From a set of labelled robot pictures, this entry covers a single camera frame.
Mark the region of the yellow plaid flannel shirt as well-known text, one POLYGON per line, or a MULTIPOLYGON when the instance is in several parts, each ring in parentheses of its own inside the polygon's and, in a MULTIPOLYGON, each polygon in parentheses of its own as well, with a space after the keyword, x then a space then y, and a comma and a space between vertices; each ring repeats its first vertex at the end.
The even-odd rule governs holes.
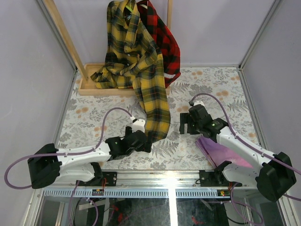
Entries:
POLYGON ((146 113, 146 135, 152 132, 153 143, 166 138, 171 116, 163 55, 142 23, 134 0, 109 3, 107 39, 105 63, 91 75, 91 80, 99 89, 132 88, 146 113))

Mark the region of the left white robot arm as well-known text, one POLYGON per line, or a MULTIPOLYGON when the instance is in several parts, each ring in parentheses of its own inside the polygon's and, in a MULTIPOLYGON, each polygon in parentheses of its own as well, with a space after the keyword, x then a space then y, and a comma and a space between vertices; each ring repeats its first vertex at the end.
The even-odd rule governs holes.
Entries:
POLYGON ((132 152, 151 151, 151 137, 144 132, 126 127, 123 137, 112 137, 98 147, 57 149, 54 144, 43 146, 29 158, 31 187, 40 189, 52 184, 103 186, 107 179, 100 162, 121 160, 132 152))

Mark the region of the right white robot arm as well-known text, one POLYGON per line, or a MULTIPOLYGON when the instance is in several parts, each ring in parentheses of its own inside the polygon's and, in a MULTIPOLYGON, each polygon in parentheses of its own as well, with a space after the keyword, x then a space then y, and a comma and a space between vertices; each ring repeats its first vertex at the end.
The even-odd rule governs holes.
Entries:
POLYGON ((206 179, 224 186, 228 182, 256 187, 271 202, 278 201, 295 183, 291 159, 275 154, 242 137, 225 120, 212 119, 199 103, 180 114, 180 134, 199 135, 197 147, 214 166, 206 179))

